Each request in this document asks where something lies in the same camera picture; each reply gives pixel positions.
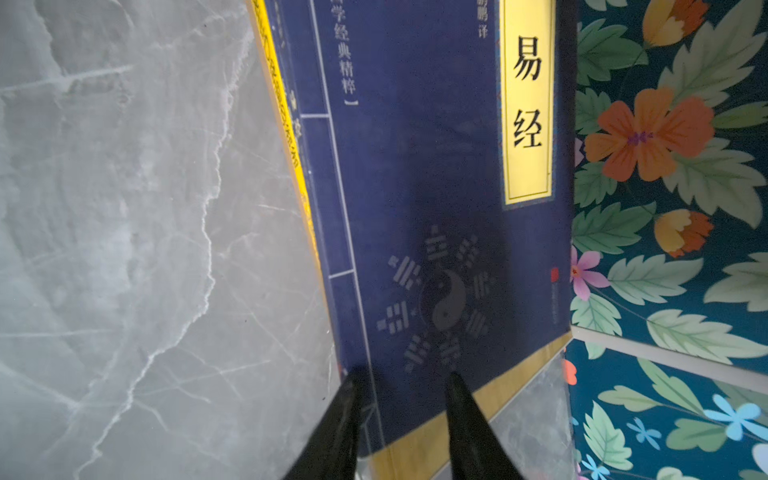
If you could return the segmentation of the yellow book on lower shelf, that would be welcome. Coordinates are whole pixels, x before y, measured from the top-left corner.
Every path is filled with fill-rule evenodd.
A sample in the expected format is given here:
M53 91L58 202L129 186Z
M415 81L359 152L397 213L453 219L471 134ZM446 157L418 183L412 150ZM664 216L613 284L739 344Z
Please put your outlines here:
M301 89L297 83L295 56L292 52L286 4L281 1L250 1L251 21L261 47L266 78L271 87L272 103L281 129L281 141L293 175L293 185L301 209L318 278L325 280L322 247L318 236L318 207L314 199L311 165L304 121L301 119Z

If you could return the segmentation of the navy book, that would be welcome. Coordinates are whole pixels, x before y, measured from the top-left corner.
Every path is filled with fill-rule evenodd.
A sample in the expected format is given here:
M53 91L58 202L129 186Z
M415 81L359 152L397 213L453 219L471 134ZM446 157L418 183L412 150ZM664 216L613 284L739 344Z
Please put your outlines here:
M569 329L571 1L281 1L366 457Z

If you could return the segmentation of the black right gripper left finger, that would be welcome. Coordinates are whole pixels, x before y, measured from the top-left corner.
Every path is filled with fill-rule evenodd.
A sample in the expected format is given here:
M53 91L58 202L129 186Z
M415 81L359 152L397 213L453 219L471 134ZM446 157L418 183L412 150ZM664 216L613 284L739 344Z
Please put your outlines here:
M367 373L351 370L284 479L356 478L360 430L368 419L364 402Z

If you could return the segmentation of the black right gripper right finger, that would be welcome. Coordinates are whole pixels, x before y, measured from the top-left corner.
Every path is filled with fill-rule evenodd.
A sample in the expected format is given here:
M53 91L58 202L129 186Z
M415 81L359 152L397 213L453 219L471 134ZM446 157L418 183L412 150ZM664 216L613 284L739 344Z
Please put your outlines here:
M457 372L446 380L445 400L452 478L523 480Z

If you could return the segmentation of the white frame wooden bookshelf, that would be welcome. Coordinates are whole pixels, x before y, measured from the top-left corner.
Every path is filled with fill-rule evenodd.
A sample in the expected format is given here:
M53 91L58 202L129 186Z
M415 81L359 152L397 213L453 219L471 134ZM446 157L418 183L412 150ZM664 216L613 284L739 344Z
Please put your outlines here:
M448 382L446 412L368 457L365 479L573 479L563 377L566 333L472 395Z

